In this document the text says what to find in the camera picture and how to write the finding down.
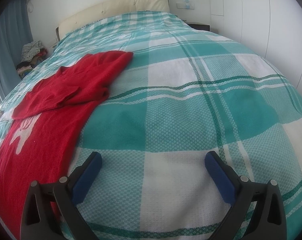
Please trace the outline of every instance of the blue gripper pad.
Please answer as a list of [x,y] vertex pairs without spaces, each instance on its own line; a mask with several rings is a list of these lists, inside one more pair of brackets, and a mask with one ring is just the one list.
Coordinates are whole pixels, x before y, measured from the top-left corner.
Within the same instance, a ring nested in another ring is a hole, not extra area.
[[82,203],[87,195],[94,179],[97,177],[102,167],[102,156],[97,153],[88,167],[84,170],[72,189],[72,203],[78,205]]
[[212,156],[211,152],[206,154],[204,165],[217,186],[224,202],[229,203],[232,206],[235,203],[235,187],[221,166]]

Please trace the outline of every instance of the blue curtain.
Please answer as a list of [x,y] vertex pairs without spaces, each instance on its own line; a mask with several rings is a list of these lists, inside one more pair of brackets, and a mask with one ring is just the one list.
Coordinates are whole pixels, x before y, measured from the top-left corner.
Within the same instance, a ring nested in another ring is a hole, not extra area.
[[15,67],[31,41],[26,1],[12,0],[0,16],[0,102],[21,81]]

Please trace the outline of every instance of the white wardrobe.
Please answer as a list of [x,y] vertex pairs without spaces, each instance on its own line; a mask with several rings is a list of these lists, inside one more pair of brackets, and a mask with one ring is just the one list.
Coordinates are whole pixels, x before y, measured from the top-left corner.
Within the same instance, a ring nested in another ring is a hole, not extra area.
[[302,94],[302,9],[296,0],[210,0],[211,30],[266,58]]

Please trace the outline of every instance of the pile of clothes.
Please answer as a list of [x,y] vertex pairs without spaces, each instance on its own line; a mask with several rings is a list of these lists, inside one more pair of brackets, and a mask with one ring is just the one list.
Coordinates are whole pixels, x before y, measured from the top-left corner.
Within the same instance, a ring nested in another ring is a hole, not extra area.
[[41,41],[32,41],[23,45],[21,53],[21,63],[16,66],[16,70],[21,79],[24,79],[39,62],[45,59],[48,51],[44,48]]

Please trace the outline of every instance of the bed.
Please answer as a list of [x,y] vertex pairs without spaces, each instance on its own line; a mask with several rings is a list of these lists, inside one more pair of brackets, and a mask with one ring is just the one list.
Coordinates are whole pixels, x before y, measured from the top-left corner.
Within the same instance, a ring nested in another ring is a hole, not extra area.
[[302,229],[302,97],[275,67],[168,10],[129,11],[63,33],[61,26],[52,56],[1,104],[0,145],[13,109],[38,81],[87,53],[133,51],[109,99],[83,127],[69,168],[92,151],[102,155],[101,172],[78,205],[100,239],[209,238],[230,208],[204,167],[210,150],[238,175],[278,182],[288,239],[296,237]]

